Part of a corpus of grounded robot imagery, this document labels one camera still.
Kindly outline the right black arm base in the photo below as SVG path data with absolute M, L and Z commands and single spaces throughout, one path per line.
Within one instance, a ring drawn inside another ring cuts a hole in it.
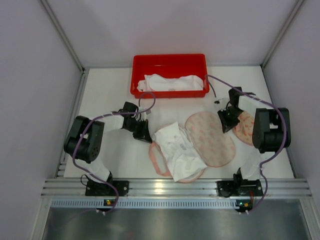
M 219 197 L 262 197 L 264 192 L 259 180 L 222 180 L 217 182 L 217 194 Z

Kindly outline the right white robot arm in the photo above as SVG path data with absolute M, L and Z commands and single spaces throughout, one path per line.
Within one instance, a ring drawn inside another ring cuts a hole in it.
M 245 164 L 239 168 L 245 180 L 258 180 L 263 165 L 270 162 L 291 144 L 290 111 L 260 99 L 252 92 L 243 92 L 233 87 L 227 98 L 216 98 L 217 114 L 222 132 L 227 133 L 240 122 L 243 113 L 253 117 L 252 134 L 249 137 L 254 146 Z

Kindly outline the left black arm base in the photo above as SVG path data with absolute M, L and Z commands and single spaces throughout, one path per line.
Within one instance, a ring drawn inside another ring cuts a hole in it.
M 124 197 L 129 192 L 129 181 L 127 180 L 115 180 L 112 182 L 112 186 L 117 190 L 120 197 Z M 116 191 L 105 183 L 95 182 L 89 180 L 85 188 L 85 196 L 89 197 L 115 197 Z

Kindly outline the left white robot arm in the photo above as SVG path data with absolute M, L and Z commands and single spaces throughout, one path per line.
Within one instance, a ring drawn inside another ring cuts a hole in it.
M 72 157 L 73 165 L 99 184 L 112 184 L 112 173 L 104 166 L 99 154 L 103 135 L 115 130 L 127 130 L 135 140 L 151 144 L 147 115 L 151 108 L 142 108 L 126 101 L 121 109 L 90 119 L 78 115 L 64 141 L 63 150 Z

